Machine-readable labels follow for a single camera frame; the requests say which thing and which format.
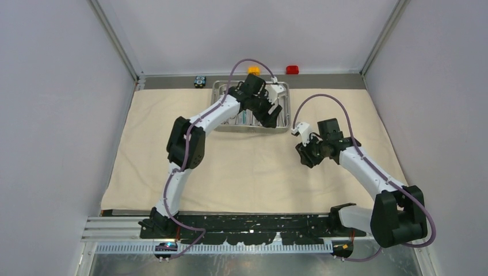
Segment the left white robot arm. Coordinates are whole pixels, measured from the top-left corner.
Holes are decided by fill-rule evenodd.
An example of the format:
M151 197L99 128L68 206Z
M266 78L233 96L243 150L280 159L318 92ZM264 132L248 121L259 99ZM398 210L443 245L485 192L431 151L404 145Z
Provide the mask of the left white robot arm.
M192 171L203 161L208 135L221 123L244 110L251 111L264 128L276 128L283 107L278 98L286 88L276 77L270 83L249 74L237 85L227 85L226 92L205 111L191 117L178 117L170 133L166 150L169 172L163 193L148 218L139 222L142 239L172 237L182 226L176 219L181 196Z

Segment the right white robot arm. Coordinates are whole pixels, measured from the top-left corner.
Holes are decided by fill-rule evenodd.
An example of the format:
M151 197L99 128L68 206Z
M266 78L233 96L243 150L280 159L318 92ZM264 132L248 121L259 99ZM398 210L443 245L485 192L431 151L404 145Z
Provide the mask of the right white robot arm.
M371 234L383 248L407 244L428 234L424 195L416 186L402 186L380 168L353 137L345 137L337 119L318 123L319 132L300 122L291 133L301 141L295 149L301 164L313 168L331 159L351 173L373 199L373 208L353 203L330 209L329 230L343 236L351 228Z

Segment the beige cloth wrap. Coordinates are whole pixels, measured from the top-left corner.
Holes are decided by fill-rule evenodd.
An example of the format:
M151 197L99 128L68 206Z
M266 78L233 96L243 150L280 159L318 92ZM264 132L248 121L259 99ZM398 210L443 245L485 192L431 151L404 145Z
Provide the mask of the beige cloth wrap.
M169 171L166 146L177 117L192 117L210 105L209 89L141 90L134 94L115 165L103 195L103 210L150 210L160 199ZM291 109L315 125L336 118L382 169L405 176L387 131L365 90L293 89ZM332 206L373 206L369 193L334 161L308 168L289 132L265 135L213 131L202 163L191 173L180 209L202 212L323 213Z

